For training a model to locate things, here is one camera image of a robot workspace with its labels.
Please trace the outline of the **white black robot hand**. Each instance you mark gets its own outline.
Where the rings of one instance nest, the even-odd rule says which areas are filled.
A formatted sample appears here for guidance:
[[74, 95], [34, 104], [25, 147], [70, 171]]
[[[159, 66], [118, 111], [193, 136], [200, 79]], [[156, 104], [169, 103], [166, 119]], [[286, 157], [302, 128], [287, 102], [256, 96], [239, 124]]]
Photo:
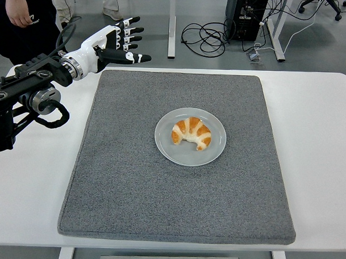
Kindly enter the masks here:
[[98, 73], [110, 64], [137, 64], [151, 61], [150, 55], [136, 54], [131, 49], [138, 47], [135, 36], [144, 31], [143, 27], [131, 27], [140, 20], [138, 17], [122, 19], [115, 25], [108, 25], [83, 41], [76, 51], [66, 53], [61, 58], [73, 79], [80, 80], [89, 73]]

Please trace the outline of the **person's hand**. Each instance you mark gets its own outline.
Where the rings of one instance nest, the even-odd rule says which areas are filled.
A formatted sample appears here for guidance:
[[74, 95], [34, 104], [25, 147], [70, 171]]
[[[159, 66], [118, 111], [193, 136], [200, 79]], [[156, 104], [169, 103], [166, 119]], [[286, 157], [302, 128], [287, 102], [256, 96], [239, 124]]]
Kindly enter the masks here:
[[10, 4], [6, 7], [6, 10], [7, 16], [13, 25], [26, 28], [32, 24], [26, 3], [16, 2], [15, 4]]

